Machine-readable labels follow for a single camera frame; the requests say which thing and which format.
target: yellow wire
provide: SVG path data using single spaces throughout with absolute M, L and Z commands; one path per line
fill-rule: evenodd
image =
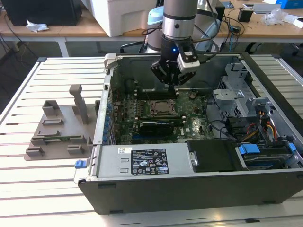
M 246 137 L 243 141 L 249 139 L 250 137 L 254 136 L 257 132 L 259 132 L 258 130 L 255 130 L 252 134 L 250 134 L 248 137 Z
M 271 131 L 272 131 L 272 133 L 273 133 L 273 138 L 275 139 L 273 127 L 271 127 L 271 125 L 269 125 L 269 124 L 267 124 L 266 126 L 269 127 L 269 128 L 271 128 Z

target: open computer chassis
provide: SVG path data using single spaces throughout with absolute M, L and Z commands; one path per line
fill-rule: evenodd
M 97 213 L 282 203 L 303 189 L 303 120 L 248 54 L 217 55 L 174 91 L 150 70 L 158 58 L 106 56 L 78 184 Z

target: product label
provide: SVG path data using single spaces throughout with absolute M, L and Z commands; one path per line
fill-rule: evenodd
M 131 154 L 133 148 L 118 148 L 118 154 Z
M 132 175 L 154 174 L 169 174 L 166 150 L 132 150 Z

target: barcode sticker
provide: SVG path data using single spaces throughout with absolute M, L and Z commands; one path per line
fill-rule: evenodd
M 131 154 L 133 148 L 118 148 L 118 154 Z

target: crumpled paper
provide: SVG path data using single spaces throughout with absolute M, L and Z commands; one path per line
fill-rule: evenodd
M 45 30 L 48 30 L 49 28 L 47 27 L 47 25 L 46 24 L 34 24 L 34 23 L 32 23 L 32 22 L 29 22 L 28 20 L 27 20 L 27 28 L 29 29 L 29 30 L 31 30 L 32 32 L 39 32 L 39 31 L 45 31 Z

